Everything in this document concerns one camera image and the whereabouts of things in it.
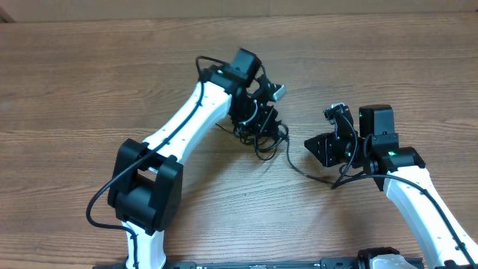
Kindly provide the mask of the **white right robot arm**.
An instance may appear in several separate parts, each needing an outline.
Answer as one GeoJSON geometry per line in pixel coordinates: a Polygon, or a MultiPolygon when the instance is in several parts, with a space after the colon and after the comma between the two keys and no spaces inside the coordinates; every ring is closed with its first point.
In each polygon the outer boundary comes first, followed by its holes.
{"type": "Polygon", "coordinates": [[[332,188],[373,179],[403,216],[429,268],[476,268],[477,243],[440,198],[418,152],[399,145],[392,107],[366,105],[358,115],[355,129],[348,106],[333,104],[324,111],[333,132],[304,142],[325,167],[344,164],[346,169],[360,169],[354,176],[341,170],[332,188]]]}

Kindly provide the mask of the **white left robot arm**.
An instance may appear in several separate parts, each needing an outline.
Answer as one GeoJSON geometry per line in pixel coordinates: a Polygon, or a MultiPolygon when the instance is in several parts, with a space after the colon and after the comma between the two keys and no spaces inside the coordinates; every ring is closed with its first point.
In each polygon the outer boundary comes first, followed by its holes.
{"type": "Polygon", "coordinates": [[[164,268],[164,232],[179,209],[184,165],[219,121],[230,117],[233,135],[256,152],[260,140],[280,140],[273,105],[287,93],[285,86],[274,84],[257,55],[245,49],[230,63],[211,63],[198,69],[192,95],[163,127],[118,150],[108,205],[128,235],[122,268],[164,268]]]}

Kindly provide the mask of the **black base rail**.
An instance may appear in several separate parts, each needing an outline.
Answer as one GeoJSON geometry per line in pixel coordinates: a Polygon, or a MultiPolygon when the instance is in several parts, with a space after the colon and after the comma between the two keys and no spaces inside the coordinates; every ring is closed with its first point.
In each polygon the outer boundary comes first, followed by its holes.
{"type": "Polygon", "coordinates": [[[369,251],[382,251],[383,254],[399,254],[390,247],[359,250],[357,257],[322,258],[320,261],[295,261],[295,262],[226,262],[202,263],[195,262],[166,262],[165,269],[366,269],[369,251]]]}

